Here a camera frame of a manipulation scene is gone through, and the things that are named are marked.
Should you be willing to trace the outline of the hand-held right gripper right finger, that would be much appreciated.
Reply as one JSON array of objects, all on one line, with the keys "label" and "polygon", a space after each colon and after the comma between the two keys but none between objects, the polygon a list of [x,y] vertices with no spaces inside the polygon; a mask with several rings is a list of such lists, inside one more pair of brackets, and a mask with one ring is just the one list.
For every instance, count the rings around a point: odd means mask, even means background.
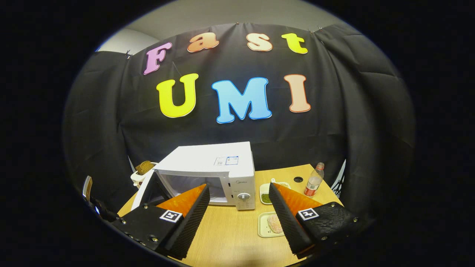
[{"label": "hand-held right gripper right finger", "polygon": [[290,249],[299,259],[328,254],[363,230],[363,220],[337,202],[322,204],[273,182],[269,197]]}]

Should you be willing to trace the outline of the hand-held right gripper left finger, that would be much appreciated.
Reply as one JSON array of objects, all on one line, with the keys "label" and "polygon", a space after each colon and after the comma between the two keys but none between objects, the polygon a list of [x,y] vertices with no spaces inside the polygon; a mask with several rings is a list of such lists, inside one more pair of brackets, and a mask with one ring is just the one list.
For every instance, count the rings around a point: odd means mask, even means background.
[{"label": "hand-held right gripper left finger", "polygon": [[202,184],[158,205],[143,203],[112,226],[143,247],[181,260],[188,254],[209,200],[209,186]]}]

